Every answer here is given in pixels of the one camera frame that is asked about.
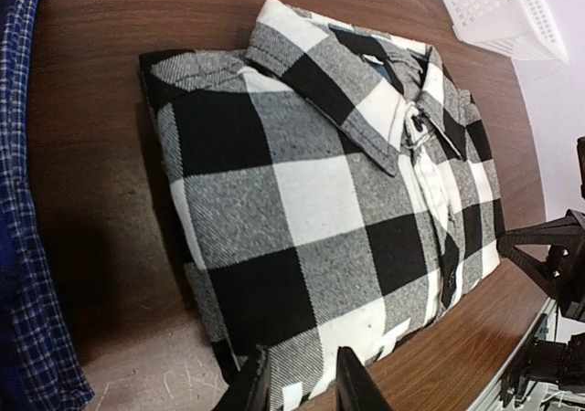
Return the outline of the black white checkered shirt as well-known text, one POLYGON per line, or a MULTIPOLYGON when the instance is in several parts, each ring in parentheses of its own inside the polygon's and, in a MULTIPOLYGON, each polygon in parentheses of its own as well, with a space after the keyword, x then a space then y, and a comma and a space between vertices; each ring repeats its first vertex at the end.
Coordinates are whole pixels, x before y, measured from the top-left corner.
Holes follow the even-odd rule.
POLYGON ((266 348, 270 407, 372 364, 500 264, 480 112, 430 44, 266 0, 242 50, 139 69, 221 372, 266 348))

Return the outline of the blue plaid shirt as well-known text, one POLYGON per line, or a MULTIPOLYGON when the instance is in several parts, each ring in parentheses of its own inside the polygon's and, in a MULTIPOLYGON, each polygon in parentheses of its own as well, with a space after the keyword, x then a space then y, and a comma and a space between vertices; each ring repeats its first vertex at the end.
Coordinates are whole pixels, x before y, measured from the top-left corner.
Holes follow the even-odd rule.
POLYGON ((93 392, 64 321, 28 181, 27 89, 39 0, 1 0, 1 407, 81 410, 93 392))

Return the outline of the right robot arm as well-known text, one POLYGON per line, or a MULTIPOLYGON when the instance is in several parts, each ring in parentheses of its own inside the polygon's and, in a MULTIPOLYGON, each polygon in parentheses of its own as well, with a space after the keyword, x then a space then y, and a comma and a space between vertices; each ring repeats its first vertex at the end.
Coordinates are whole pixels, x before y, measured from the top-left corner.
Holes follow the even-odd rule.
MULTIPOLYGON (((562 317, 584 322, 584 214, 568 210, 562 218, 505 232, 498 252, 517 265, 557 303, 562 317)), ((556 385, 562 392, 584 392, 584 334, 567 343, 545 339, 548 316, 537 323, 506 367, 500 389, 504 406, 530 395, 539 383, 556 385)))

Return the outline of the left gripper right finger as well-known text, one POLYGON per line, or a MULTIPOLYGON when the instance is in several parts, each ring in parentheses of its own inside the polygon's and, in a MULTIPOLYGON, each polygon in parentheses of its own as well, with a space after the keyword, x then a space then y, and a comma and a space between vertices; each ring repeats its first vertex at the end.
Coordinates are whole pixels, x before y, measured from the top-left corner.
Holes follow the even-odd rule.
POLYGON ((354 351, 340 347, 336 357, 336 409, 339 411, 392 411, 354 351))

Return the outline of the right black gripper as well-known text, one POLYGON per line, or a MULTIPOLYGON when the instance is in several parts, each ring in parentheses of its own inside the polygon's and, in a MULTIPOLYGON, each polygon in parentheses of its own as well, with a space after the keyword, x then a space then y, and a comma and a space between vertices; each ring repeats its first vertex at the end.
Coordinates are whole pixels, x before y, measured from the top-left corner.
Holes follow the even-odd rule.
POLYGON ((584 214, 505 232, 497 239, 501 256, 516 264, 552 300, 563 317, 584 321, 584 214))

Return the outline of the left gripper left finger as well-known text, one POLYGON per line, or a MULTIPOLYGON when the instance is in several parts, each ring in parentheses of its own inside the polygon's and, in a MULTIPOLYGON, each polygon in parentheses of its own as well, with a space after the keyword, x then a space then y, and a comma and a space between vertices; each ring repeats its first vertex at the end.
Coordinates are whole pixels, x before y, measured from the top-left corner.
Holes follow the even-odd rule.
POLYGON ((270 409, 270 358, 257 347, 218 402, 218 411, 266 411, 270 409))

